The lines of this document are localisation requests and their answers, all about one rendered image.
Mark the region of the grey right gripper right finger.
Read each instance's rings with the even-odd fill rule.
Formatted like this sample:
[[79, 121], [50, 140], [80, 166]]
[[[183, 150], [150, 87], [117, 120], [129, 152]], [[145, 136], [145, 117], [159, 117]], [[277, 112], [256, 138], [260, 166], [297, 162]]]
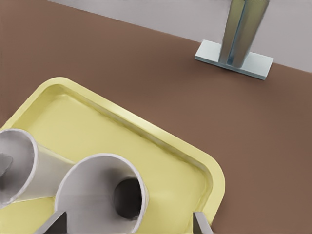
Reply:
[[203, 212], [193, 212], [193, 234], [213, 234]]

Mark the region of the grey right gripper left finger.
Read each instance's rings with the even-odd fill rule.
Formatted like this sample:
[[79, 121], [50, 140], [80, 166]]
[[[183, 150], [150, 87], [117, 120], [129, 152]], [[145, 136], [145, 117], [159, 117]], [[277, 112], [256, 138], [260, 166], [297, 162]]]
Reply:
[[37, 234], [67, 234], [67, 213], [56, 211], [37, 229]]

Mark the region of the white IKEA cup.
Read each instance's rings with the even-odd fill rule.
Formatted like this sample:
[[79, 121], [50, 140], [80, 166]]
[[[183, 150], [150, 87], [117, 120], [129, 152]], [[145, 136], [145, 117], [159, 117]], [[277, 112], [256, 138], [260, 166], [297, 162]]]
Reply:
[[0, 209], [53, 197], [74, 162], [39, 144], [27, 131], [0, 131]]
[[148, 202], [137, 168], [122, 156], [100, 153], [67, 172], [55, 210], [67, 213], [69, 234], [131, 234], [139, 229]]

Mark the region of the pale yellow tray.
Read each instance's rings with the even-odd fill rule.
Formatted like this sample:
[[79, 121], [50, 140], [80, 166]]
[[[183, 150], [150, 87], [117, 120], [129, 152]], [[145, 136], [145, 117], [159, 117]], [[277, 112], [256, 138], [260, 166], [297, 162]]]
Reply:
[[149, 192], [140, 234], [191, 233], [193, 212], [212, 223], [224, 197], [224, 174], [209, 154], [67, 78], [41, 84], [0, 126], [8, 128], [74, 162], [97, 153], [132, 162]]

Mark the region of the silver post foot plate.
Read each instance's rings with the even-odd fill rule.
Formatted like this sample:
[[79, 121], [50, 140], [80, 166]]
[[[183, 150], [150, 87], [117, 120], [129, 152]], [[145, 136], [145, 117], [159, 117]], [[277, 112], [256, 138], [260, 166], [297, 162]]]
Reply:
[[195, 59], [261, 80], [266, 79], [273, 63], [273, 58], [271, 57], [249, 52], [244, 60], [242, 67], [235, 68], [231, 65], [222, 64], [218, 61], [220, 50], [220, 43], [203, 40], [195, 54]]

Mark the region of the silver frame post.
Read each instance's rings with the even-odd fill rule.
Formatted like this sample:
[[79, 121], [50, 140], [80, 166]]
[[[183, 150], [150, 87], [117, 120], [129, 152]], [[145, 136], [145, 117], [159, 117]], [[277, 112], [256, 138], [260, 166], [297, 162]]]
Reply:
[[270, 0], [231, 0], [218, 62], [241, 68]]

